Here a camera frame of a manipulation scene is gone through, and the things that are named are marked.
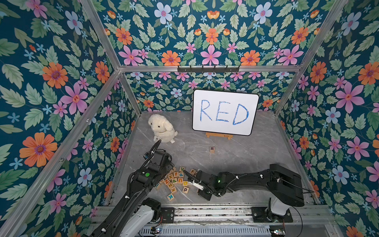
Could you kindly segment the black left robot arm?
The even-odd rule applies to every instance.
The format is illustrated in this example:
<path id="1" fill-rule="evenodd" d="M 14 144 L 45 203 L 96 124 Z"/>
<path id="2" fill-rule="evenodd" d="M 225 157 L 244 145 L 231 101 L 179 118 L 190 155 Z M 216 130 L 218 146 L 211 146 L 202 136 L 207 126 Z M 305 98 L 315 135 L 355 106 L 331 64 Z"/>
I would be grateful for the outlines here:
<path id="1" fill-rule="evenodd" d="M 127 179 L 125 194 L 91 237 L 134 237 L 148 223 L 161 221 L 161 203 L 147 196 L 174 165 L 171 155 L 159 149 L 160 144 L 158 140 L 145 153 L 142 166 Z"/>

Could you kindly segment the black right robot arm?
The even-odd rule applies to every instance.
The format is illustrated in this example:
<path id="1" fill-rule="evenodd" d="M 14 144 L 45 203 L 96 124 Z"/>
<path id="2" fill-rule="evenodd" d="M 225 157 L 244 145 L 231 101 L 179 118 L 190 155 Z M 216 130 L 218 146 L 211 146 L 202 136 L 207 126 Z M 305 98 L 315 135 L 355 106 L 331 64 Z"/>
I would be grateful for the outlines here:
<path id="1" fill-rule="evenodd" d="M 241 190 L 264 190 L 272 193 L 268 207 L 251 208 L 256 223 L 292 222 L 290 207 L 305 206 L 301 176 L 280 166 L 271 164 L 268 169 L 255 173 L 234 174 L 220 172 L 211 175 L 203 171 L 184 172 L 189 181 L 198 188 L 198 195 L 210 201 L 212 196 L 222 197 L 226 193 Z"/>

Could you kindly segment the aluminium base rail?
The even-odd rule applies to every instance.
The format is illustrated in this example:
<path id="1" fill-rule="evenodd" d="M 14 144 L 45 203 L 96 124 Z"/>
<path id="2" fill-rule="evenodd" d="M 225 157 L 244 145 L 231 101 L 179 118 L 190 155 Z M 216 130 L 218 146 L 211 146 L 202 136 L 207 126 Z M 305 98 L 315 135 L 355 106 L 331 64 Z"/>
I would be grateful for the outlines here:
<path id="1" fill-rule="evenodd" d="M 265 204 L 190 203 L 162 205 L 162 221 L 141 207 L 122 229 L 122 237 L 342 237 L 325 205 L 291 207 L 282 221 L 261 221 Z"/>

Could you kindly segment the wooden whiteboard stand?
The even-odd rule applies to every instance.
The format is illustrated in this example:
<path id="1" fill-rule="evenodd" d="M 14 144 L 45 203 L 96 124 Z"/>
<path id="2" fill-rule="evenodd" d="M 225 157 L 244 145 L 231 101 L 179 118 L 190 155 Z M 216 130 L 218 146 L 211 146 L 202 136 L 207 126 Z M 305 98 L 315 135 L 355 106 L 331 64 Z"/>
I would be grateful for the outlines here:
<path id="1" fill-rule="evenodd" d="M 223 133 L 214 133 L 214 132 L 206 132 L 206 137 L 222 137 L 222 138 L 227 138 L 228 140 L 233 139 L 233 135 L 231 134 L 223 134 Z"/>

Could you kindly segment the whiteboard with RED written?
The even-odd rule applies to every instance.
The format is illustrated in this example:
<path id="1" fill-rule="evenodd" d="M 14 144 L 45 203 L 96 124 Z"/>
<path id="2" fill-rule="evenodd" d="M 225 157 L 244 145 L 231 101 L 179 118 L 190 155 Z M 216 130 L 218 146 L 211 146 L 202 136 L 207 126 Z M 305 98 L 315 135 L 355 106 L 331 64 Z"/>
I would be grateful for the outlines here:
<path id="1" fill-rule="evenodd" d="M 192 129 L 249 136 L 259 95 L 197 89 L 193 93 Z"/>

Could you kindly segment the black hook rail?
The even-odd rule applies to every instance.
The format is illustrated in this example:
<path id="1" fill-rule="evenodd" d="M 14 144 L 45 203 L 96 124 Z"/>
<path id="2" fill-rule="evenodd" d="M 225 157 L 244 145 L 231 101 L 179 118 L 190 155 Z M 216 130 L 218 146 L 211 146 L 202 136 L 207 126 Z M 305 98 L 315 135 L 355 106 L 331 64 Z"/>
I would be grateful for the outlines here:
<path id="1" fill-rule="evenodd" d="M 178 66 L 177 72 L 183 73 L 235 73 L 239 72 L 239 66 Z"/>

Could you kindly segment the wooden K letter block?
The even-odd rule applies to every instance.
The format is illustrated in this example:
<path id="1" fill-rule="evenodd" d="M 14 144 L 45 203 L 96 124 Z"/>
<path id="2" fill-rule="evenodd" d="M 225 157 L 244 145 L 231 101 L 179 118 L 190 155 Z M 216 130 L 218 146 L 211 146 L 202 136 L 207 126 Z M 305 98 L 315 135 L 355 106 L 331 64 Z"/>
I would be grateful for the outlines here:
<path id="1" fill-rule="evenodd" d="M 175 199 L 174 195 L 172 193 L 170 193 L 168 196 L 167 196 L 168 200 L 169 201 L 173 201 Z"/>

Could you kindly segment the white plush dog toy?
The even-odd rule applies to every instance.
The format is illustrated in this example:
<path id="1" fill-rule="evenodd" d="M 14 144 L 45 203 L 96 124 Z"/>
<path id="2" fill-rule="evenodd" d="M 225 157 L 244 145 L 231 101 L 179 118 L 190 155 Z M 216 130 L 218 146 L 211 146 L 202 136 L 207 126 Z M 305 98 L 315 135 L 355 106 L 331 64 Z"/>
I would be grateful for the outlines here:
<path id="1" fill-rule="evenodd" d="M 174 138 L 178 132 L 174 129 L 172 123 L 164 116 L 159 114 L 151 115 L 148 124 L 154 133 L 154 142 L 174 143 Z"/>

